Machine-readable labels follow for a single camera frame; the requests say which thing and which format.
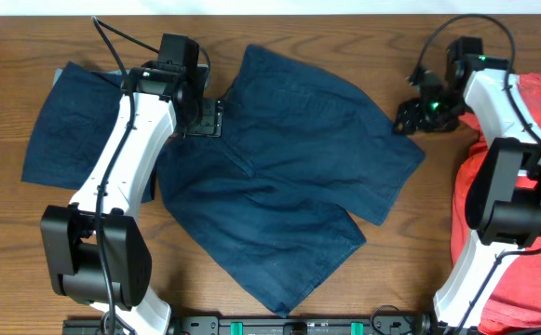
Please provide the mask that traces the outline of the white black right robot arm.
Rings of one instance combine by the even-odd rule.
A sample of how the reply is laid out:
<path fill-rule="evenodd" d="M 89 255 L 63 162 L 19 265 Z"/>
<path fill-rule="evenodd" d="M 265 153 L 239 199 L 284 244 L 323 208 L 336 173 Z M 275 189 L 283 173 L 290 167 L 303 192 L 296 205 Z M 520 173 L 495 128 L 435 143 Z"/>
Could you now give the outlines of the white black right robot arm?
<path fill-rule="evenodd" d="M 541 237 L 541 128 L 513 73 L 513 61 L 481 52 L 451 56 L 446 78 L 416 65 L 420 95 L 399 106 L 394 130 L 438 131 L 464 111 L 478 119 L 488 151 L 465 202 L 469 229 L 459 259 L 434 300 L 433 334 L 474 334 L 487 300 L 510 265 L 534 256 Z"/>

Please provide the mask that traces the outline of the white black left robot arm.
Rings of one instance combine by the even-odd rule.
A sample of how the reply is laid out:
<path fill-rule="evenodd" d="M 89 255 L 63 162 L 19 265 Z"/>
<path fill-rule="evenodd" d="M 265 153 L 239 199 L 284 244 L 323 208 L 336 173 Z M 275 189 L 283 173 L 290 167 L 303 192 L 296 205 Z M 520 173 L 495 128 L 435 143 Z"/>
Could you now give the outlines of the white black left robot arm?
<path fill-rule="evenodd" d="M 41 234 L 54 292 L 103 313 L 81 334 L 167 334 L 172 311 L 150 286 L 152 257 L 138 227 L 142 194 L 174 133 L 218 137 L 219 100 L 203 95 L 209 68 L 137 67 L 126 74 L 112 133 L 65 207 L 49 206 Z"/>

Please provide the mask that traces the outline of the navy blue shorts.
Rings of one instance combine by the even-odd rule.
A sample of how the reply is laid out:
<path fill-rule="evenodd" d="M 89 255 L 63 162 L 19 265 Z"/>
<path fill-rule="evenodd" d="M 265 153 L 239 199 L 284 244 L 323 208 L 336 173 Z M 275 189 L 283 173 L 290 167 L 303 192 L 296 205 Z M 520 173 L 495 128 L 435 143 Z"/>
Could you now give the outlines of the navy blue shorts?
<path fill-rule="evenodd" d="M 179 137 L 157 158 L 172 217 L 266 309 L 290 314 L 385 222 L 424 152 L 359 88 L 246 48 L 222 99 L 222 133 Z"/>

